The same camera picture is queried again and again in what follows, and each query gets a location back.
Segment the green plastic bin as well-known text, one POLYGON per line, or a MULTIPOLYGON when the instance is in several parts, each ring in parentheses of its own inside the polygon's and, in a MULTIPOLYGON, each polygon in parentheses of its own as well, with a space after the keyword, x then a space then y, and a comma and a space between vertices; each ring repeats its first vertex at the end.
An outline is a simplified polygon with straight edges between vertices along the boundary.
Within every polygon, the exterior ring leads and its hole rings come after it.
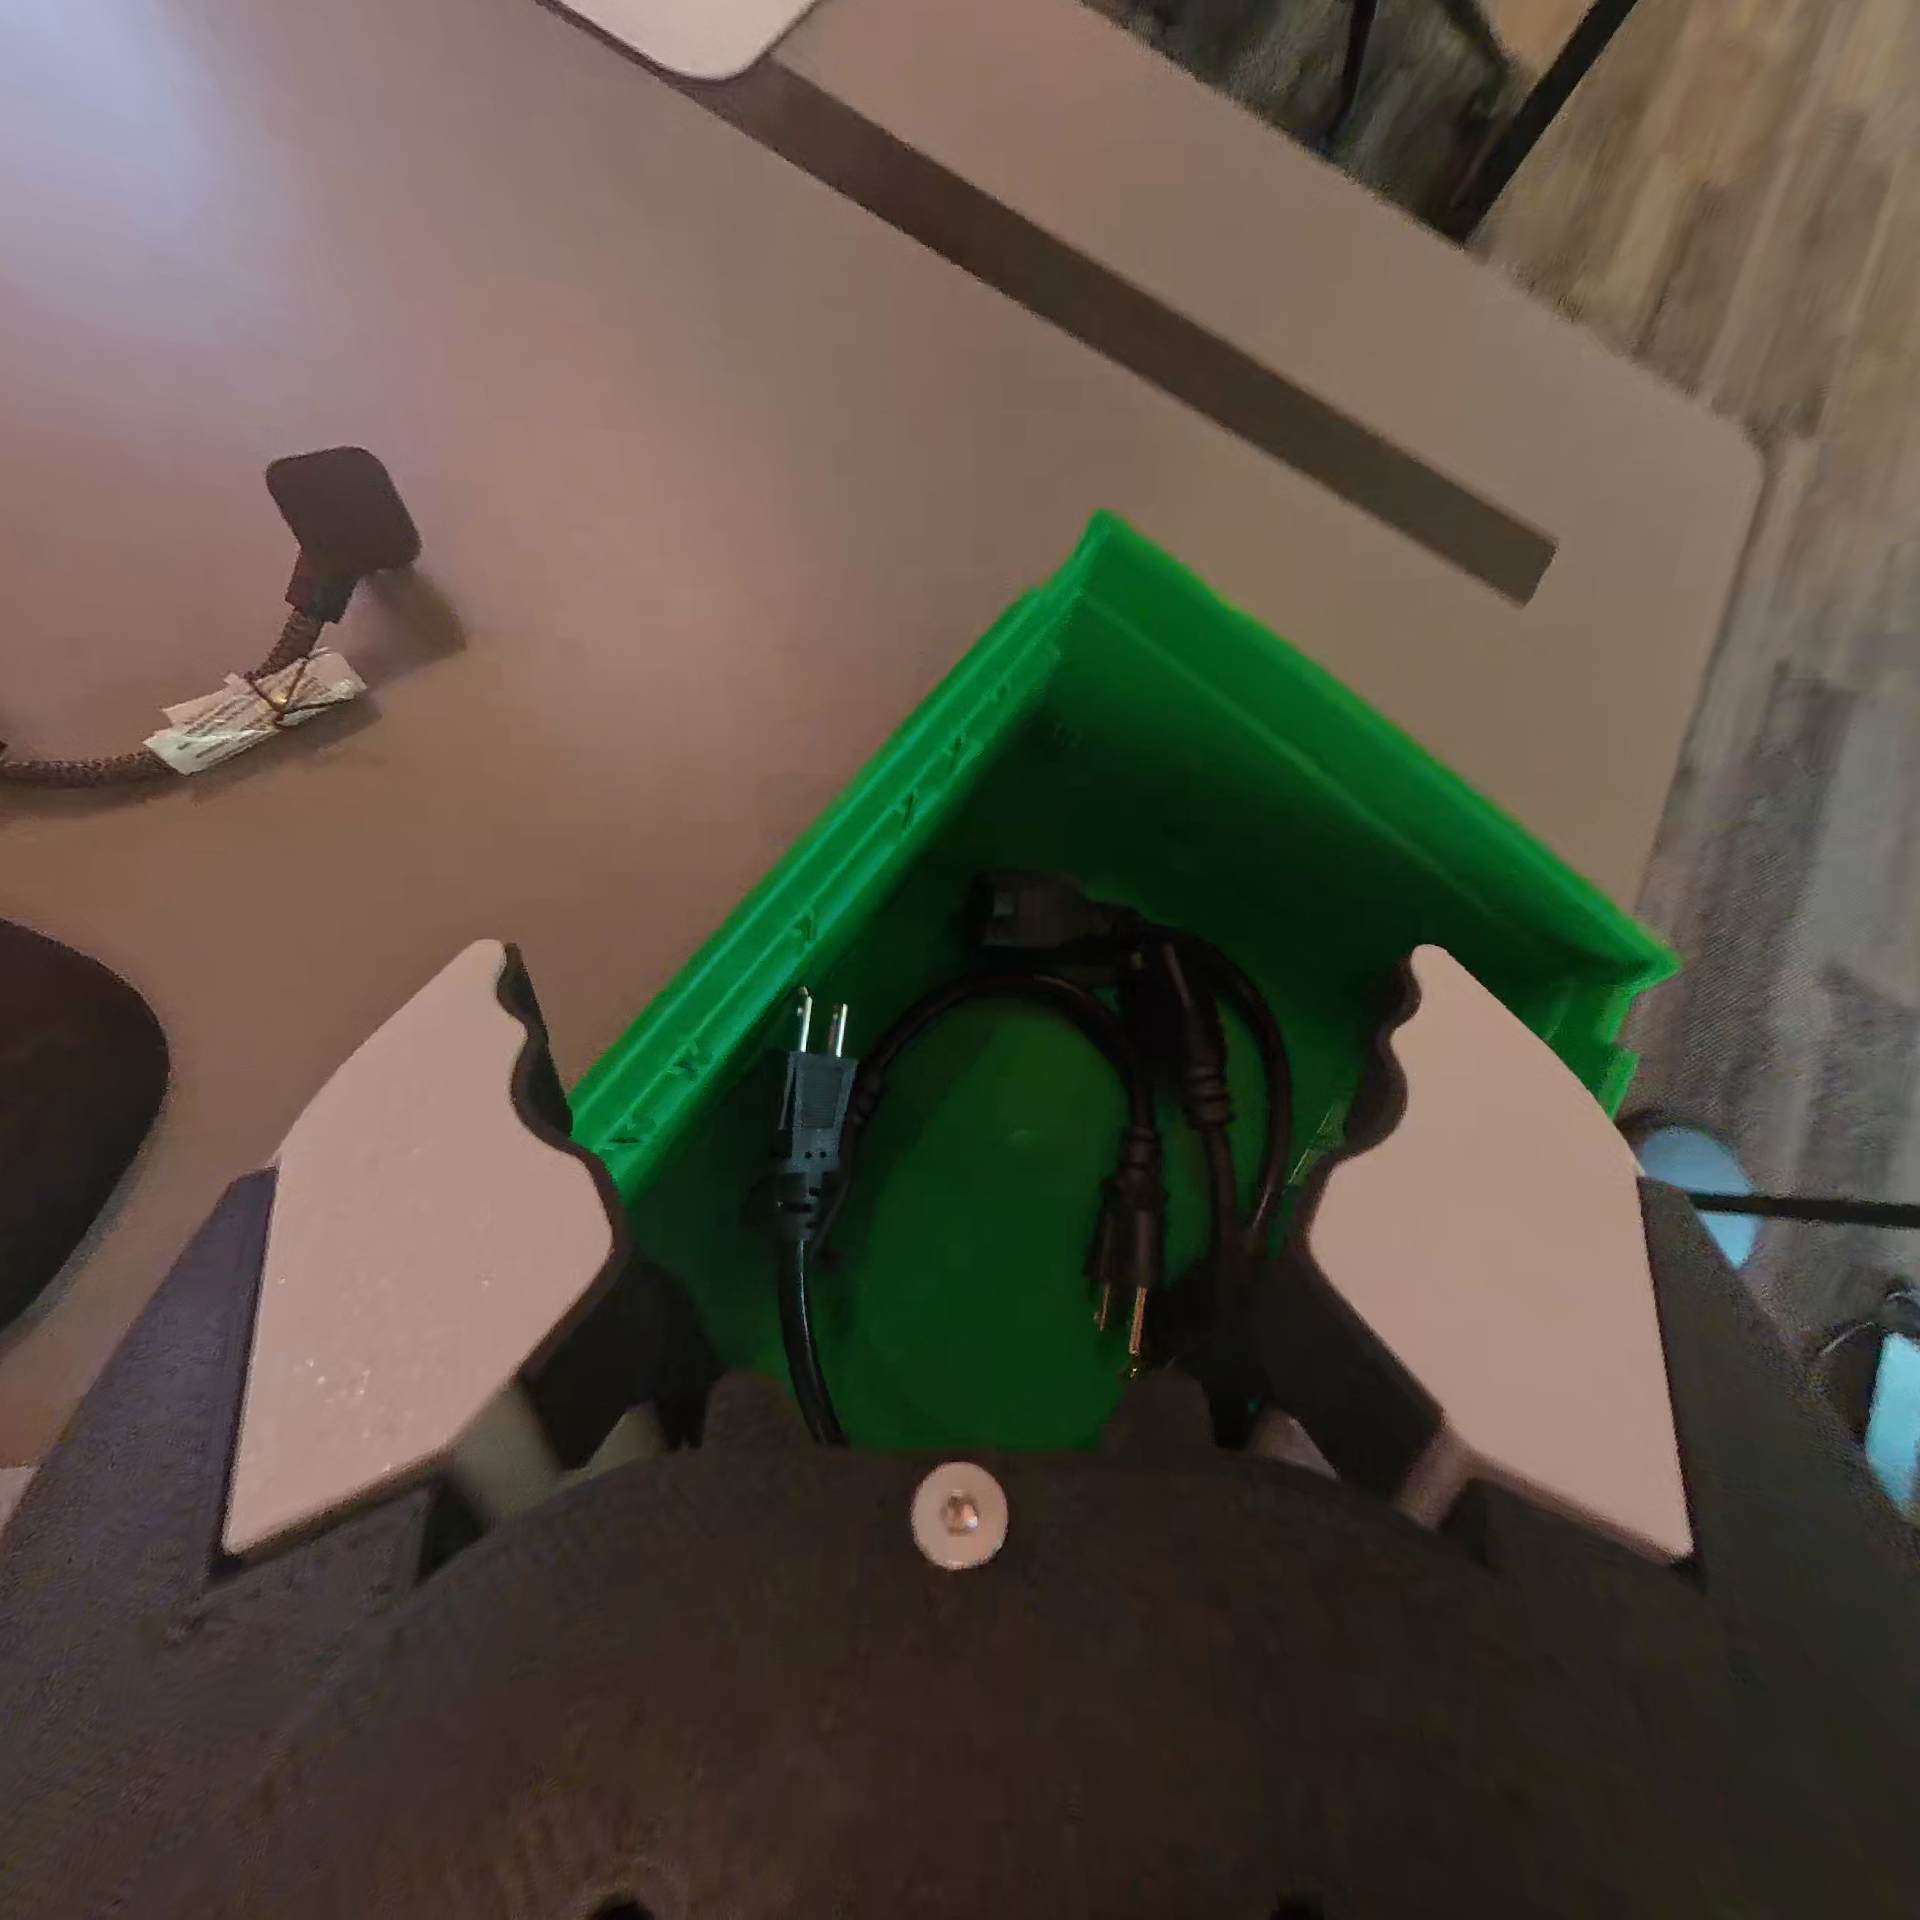
MULTIPOLYGON (((788 1387, 771 1206, 798 997, 874 1067, 927 994, 991 969, 986 872, 1222 950, 1291 1068, 1283 1190, 1338 1140, 1400 962, 1447 950, 1616 1114, 1626 1017, 1676 960, 1324 668, 1114 517, 1018 600, 572 1095, 648 1279, 722 1373, 788 1387)), ((1123 1391, 1126 1287, 1086 1273, 1131 1100, 1070 1017, 991 999, 905 1046, 810 1263, 828 1387, 868 1451, 1069 1451, 1123 1391)))

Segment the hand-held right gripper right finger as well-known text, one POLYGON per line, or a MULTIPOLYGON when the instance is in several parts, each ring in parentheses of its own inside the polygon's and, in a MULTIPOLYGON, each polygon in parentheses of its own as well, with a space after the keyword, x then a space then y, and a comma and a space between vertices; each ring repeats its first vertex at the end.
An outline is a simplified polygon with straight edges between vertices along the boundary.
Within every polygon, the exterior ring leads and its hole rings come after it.
POLYGON ((1639 1169, 1458 960, 1417 947, 1291 1249, 1419 1392, 1384 1498, 1440 1531, 1490 1485, 1659 1563, 1694 1551, 1639 1169))

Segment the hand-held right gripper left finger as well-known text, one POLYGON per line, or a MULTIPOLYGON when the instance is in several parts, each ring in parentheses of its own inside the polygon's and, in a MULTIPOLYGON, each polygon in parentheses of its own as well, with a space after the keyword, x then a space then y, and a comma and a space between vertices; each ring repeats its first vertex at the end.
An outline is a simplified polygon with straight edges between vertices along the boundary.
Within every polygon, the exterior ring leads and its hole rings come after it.
POLYGON ((270 1166, 224 1550, 267 1556, 448 1482, 483 1524, 563 1489, 526 1387, 629 1258, 510 943, 462 950, 270 1166))

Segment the pale blue round object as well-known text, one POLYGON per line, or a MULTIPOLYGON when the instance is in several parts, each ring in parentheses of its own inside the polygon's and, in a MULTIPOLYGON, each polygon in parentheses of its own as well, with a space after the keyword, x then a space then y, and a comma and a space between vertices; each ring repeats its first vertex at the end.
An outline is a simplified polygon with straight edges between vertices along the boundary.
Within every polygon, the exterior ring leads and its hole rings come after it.
MULTIPOLYGON (((1749 1199, 1759 1192, 1740 1158, 1705 1127, 1648 1111, 1624 1124, 1646 1179, 1692 1196, 1749 1199)), ((1764 1221, 1752 1214, 1717 1214, 1696 1205, 1722 1258, 1740 1270, 1756 1257, 1764 1221)))

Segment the black round fabric pad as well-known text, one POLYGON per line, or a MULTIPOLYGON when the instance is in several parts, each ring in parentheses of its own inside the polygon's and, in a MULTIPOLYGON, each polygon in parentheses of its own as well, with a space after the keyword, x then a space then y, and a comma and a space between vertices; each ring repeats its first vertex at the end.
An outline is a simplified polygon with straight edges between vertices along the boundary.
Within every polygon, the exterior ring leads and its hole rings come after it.
POLYGON ((3 924, 3 1326, 91 1235, 172 1076, 150 1005, 115 972, 3 924))

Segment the black braided cord plug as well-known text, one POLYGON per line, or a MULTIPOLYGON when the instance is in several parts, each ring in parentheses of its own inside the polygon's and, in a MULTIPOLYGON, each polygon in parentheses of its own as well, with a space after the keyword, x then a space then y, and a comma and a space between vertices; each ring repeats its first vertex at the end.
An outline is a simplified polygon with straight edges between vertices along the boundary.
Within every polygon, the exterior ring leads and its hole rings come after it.
MULTIPOLYGON (((297 540, 297 562, 281 633, 265 663, 242 677, 329 650, 326 631, 344 621, 362 585, 412 568, 424 551, 383 462, 364 447, 291 457, 270 465, 265 479, 297 540)), ((104 759, 3 759, 4 791, 15 793, 115 794, 186 777, 142 744, 104 759)))

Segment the black desk leg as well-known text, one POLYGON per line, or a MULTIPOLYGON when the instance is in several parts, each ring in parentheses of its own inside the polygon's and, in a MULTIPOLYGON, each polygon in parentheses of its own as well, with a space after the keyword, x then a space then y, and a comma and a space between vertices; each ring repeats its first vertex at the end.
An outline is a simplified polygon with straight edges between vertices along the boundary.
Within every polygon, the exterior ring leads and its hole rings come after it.
POLYGON ((1520 168, 1567 107, 1600 55, 1622 33, 1635 2, 1592 2, 1577 17, 1546 74, 1501 125, 1487 155, 1451 204, 1452 238, 1470 241, 1511 186, 1520 168))

